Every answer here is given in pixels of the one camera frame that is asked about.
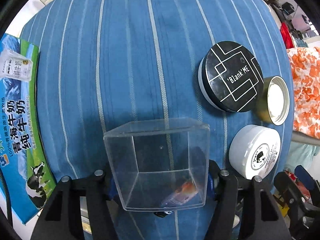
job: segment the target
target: carton logo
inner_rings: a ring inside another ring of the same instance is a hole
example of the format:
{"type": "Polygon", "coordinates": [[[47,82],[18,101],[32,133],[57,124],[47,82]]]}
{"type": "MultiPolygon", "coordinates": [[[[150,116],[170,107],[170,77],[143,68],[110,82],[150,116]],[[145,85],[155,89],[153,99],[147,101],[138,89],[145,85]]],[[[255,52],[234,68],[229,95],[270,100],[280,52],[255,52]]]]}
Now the carton logo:
{"type": "Polygon", "coordinates": [[[6,154],[0,155],[1,167],[7,166],[9,164],[9,159],[6,154]]]}

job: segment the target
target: blue fabric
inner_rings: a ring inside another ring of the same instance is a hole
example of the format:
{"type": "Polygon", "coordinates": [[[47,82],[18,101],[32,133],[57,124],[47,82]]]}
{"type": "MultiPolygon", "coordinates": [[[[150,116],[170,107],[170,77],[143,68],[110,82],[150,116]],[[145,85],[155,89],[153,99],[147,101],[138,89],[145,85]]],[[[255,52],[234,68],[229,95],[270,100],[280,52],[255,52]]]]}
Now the blue fabric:
{"type": "MultiPolygon", "coordinates": [[[[247,47],[263,76],[280,75],[291,107],[281,155],[283,169],[293,123],[293,88],[280,32],[262,0],[55,0],[23,29],[40,45],[37,110],[47,160],[57,180],[103,168],[103,132],[129,121],[191,117],[210,125],[210,158],[230,168],[228,148],[245,125],[261,125],[252,112],[223,113],[199,92],[197,69],[210,47],[235,41],[247,47]]],[[[203,239],[215,204],[175,212],[125,212],[121,239],[203,239]]]]}

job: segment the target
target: red cloth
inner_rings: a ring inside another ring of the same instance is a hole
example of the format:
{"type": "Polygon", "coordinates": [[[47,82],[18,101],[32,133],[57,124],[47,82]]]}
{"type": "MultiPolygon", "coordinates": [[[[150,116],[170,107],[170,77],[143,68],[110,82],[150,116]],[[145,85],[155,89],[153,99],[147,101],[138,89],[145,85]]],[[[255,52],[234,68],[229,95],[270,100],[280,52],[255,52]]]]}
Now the red cloth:
{"type": "Polygon", "coordinates": [[[289,29],[285,23],[281,24],[280,33],[284,41],[285,48],[286,49],[294,48],[292,39],[290,37],[289,29]]]}

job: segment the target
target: milk package picture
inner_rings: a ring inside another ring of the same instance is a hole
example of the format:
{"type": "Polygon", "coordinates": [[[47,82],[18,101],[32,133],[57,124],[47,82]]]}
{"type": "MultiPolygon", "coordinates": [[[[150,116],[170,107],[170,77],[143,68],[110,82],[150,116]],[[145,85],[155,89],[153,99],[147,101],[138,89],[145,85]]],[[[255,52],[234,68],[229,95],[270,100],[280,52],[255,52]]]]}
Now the milk package picture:
{"type": "MultiPolygon", "coordinates": [[[[37,122],[38,56],[39,48],[27,41],[8,34],[0,40],[0,166],[12,209],[24,224],[55,187],[37,122]]],[[[4,196],[2,184],[0,194],[4,196]]]]}

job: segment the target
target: round logo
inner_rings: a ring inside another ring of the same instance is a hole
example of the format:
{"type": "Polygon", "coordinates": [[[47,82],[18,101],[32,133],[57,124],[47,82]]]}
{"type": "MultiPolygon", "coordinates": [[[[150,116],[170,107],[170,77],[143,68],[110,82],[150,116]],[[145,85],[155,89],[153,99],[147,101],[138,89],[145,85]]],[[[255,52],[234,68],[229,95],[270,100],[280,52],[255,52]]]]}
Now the round logo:
{"type": "Polygon", "coordinates": [[[269,146],[268,144],[261,144],[253,154],[251,160],[251,168],[258,170],[266,163],[269,155],[269,146]]]}

